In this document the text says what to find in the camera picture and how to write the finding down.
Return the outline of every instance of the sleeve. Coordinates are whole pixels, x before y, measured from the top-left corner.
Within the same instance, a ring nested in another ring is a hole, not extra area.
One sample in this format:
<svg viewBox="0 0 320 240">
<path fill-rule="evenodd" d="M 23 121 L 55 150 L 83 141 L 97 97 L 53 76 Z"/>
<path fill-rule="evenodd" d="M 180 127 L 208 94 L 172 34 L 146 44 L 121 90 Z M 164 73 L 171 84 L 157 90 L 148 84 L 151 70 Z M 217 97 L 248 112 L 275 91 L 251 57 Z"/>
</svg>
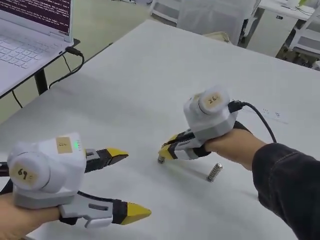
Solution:
<svg viewBox="0 0 320 240">
<path fill-rule="evenodd" d="M 279 143 L 252 162 L 260 203 L 282 218 L 299 240 L 320 239 L 320 162 Z"/>
</svg>

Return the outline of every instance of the laptop hinge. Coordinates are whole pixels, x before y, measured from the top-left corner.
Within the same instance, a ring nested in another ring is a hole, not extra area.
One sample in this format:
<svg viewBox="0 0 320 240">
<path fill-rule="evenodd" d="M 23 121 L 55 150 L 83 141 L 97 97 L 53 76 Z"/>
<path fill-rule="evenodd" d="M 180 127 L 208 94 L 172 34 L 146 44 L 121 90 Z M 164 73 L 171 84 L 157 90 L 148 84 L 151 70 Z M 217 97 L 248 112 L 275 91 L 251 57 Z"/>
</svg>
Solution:
<svg viewBox="0 0 320 240">
<path fill-rule="evenodd" d="M 59 39 L 61 41 L 65 41 L 65 37 L 64 36 L 61 36 L 61 35 L 58 35 L 54 32 L 49 32 L 49 36 L 50 37 L 54 37 L 55 39 Z"/>
</svg>

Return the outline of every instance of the spring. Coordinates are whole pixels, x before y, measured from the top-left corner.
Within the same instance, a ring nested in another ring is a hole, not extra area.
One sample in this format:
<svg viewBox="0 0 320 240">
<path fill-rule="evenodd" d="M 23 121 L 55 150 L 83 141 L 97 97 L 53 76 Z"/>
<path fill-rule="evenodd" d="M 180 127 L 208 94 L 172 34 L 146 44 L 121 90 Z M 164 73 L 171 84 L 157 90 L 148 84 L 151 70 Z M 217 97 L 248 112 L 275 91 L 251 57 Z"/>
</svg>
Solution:
<svg viewBox="0 0 320 240">
<path fill-rule="evenodd" d="M 166 160 L 165 157 L 159 155 L 159 157 L 158 157 L 158 163 L 163 164 L 163 163 L 165 162 L 165 160 Z"/>
<path fill-rule="evenodd" d="M 222 164 L 217 163 L 212 169 L 212 171 L 209 173 L 207 180 L 209 182 L 213 182 L 216 179 L 217 175 L 221 172 L 222 168 L 223 168 Z"/>
</svg>

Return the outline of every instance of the handwritten label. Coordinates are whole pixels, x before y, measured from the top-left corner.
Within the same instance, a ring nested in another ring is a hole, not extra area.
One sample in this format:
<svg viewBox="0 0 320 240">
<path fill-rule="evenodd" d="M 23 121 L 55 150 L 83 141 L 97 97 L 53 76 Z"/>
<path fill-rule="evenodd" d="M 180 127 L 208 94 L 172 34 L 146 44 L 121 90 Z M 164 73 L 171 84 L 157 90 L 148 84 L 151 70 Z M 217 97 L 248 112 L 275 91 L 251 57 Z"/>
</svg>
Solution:
<svg viewBox="0 0 320 240">
<path fill-rule="evenodd" d="M 34 172 L 27 169 L 25 166 L 23 166 L 20 163 L 16 163 L 11 169 L 10 169 L 10 177 L 15 178 L 19 180 L 20 182 L 23 182 L 29 186 L 33 186 L 35 182 L 38 179 L 38 175 Z"/>
<path fill-rule="evenodd" d="M 55 139 L 58 154 L 72 154 L 70 137 L 60 136 Z"/>
<path fill-rule="evenodd" d="M 215 92 L 204 99 L 204 105 L 207 109 L 212 109 L 222 103 L 222 97 L 218 92 Z"/>
</svg>

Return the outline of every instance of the human hand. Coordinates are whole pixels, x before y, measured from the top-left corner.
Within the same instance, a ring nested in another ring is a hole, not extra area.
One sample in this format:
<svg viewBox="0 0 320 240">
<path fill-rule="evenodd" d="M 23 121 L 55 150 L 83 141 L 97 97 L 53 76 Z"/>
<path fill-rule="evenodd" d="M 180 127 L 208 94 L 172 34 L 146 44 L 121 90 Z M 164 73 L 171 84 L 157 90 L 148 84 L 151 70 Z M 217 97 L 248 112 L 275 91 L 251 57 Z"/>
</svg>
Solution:
<svg viewBox="0 0 320 240">
<path fill-rule="evenodd" d="M 0 196 L 0 240 L 19 240 L 42 224 L 58 220 L 57 207 L 25 209 L 15 206 L 12 193 Z"/>
<path fill-rule="evenodd" d="M 264 145 L 249 131 L 234 128 L 221 137 L 208 140 L 204 147 L 206 151 L 215 152 L 251 171 L 254 156 Z"/>
</svg>

